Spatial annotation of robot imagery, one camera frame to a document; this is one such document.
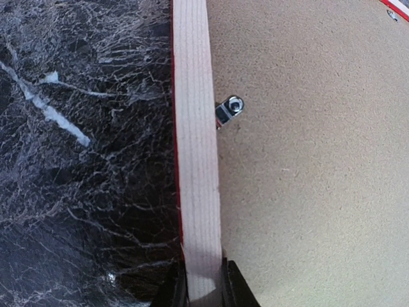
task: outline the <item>metal bracket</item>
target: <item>metal bracket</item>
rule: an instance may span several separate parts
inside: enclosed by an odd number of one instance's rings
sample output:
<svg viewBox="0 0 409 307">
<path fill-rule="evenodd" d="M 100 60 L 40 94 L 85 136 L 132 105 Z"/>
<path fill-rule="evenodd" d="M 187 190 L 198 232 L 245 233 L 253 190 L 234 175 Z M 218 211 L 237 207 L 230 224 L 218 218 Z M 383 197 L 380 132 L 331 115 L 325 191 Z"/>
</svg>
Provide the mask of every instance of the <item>metal bracket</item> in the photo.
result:
<svg viewBox="0 0 409 307">
<path fill-rule="evenodd" d="M 216 129 L 219 130 L 231 119 L 239 115 L 244 108 L 244 101 L 238 96 L 230 96 L 221 104 L 216 104 Z"/>
</svg>

